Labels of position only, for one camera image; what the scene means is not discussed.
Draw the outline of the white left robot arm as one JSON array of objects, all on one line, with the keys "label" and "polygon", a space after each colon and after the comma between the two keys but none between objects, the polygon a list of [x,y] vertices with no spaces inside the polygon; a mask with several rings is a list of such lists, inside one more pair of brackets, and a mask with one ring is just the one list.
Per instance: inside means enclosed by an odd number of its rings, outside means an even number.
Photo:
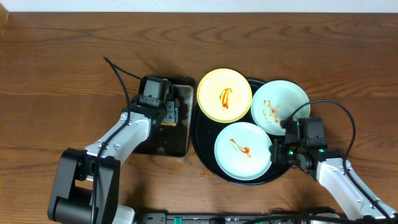
[{"label": "white left robot arm", "polygon": [[175,123],[178,99],[135,98],[117,123],[84,149],[66,149],[59,160],[47,215],[59,223],[133,223],[133,208],[119,203],[122,164],[153,130]]}]

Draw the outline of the light blue plate front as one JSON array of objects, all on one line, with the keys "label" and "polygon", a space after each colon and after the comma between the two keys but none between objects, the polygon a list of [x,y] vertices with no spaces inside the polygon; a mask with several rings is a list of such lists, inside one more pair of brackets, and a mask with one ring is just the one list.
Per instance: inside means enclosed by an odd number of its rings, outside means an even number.
[{"label": "light blue plate front", "polygon": [[270,137],[252,123],[238,122],[217,136],[214,155],[221,170],[237,180],[254,180],[271,167]]}]

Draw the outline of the light blue plate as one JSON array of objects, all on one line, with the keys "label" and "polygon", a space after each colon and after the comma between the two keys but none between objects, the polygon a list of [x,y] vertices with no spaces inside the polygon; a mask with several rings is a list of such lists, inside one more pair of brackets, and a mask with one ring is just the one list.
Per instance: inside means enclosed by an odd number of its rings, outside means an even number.
[{"label": "light blue plate", "polygon": [[221,170],[237,180],[254,180],[271,167],[270,137],[252,123],[238,122],[217,136],[214,155]]},{"label": "light blue plate", "polygon": [[309,117],[310,105],[301,108],[308,102],[307,94],[298,85],[284,80],[271,81],[255,92],[251,115],[266,133],[283,136],[285,129],[281,128],[280,122],[290,115],[293,119]]}]

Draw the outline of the orange green scrub sponge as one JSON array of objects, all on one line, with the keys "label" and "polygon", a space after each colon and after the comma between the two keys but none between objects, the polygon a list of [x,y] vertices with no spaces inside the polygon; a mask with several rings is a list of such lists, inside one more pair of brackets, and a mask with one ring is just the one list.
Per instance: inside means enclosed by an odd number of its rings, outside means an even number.
[{"label": "orange green scrub sponge", "polygon": [[162,126],[176,126],[177,123],[161,123]]}]

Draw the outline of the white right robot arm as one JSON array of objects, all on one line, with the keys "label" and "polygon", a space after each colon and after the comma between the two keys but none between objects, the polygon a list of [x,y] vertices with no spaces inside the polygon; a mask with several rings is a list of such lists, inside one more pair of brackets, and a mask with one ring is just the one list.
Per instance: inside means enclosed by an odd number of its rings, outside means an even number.
[{"label": "white right robot arm", "polygon": [[397,211],[372,192],[339,150],[276,139],[269,151],[273,164],[297,166],[326,188],[348,219],[397,223]]}]

